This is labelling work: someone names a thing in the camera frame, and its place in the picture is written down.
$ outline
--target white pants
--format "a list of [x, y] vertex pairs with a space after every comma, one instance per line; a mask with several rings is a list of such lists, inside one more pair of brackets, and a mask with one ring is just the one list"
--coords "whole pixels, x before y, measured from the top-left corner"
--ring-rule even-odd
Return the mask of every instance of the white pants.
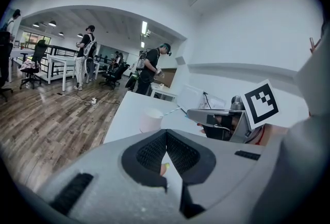
[[77, 57], [76, 58], [76, 78], [77, 78], [77, 83], [82, 86], [83, 85], [83, 80], [85, 77], [85, 60], [86, 57]]

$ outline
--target striped straw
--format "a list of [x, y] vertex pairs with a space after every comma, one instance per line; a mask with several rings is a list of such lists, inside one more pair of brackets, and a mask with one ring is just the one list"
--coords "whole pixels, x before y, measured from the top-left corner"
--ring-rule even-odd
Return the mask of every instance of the striped straw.
[[179, 110], [179, 109], [181, 109], [181, 107], [178, 107], [178, 108], [176, 108], [176, 109], [173, 110], [173, 111], [170, 111], [170, 112], [168, 112], [168, 113], [165, 113], [165, 114], [163, 115], [163, 117], [166, 116], [166, 115], [169, 115], [170, 113], [175, 112], [175, 111], [177, 111], [177, 110]]

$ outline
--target red wire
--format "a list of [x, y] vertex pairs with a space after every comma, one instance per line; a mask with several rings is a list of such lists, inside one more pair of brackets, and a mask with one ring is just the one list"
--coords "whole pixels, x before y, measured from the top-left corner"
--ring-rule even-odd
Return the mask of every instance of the red wire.
[[260, 145], [260, 142], [261, 142], [261, 139], [262, 139], [264, 133], [265, 133], [265, 126], [263, 126], [261, 137], [260, 137], [259, 141], [256, 142], [255, 145]]

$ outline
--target white paper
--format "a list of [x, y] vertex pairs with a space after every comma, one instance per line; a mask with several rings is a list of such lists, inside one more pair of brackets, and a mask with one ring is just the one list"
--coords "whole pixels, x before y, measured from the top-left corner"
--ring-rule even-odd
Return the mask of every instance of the white paper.
[[268, 123], [280, 113], [273, 87], [268, 79], [243, 92], [241, 98], [252, 129]]

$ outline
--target sneaker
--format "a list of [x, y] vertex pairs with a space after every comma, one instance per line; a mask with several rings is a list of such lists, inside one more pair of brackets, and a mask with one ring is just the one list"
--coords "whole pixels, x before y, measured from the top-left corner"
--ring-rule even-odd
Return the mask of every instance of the sneaker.
[[75, 90], [83, 90], [83, 86], [78, 86], [78, 85], [77, 85], [77, 86], [74, 86], [73, 88], [74, 88]]

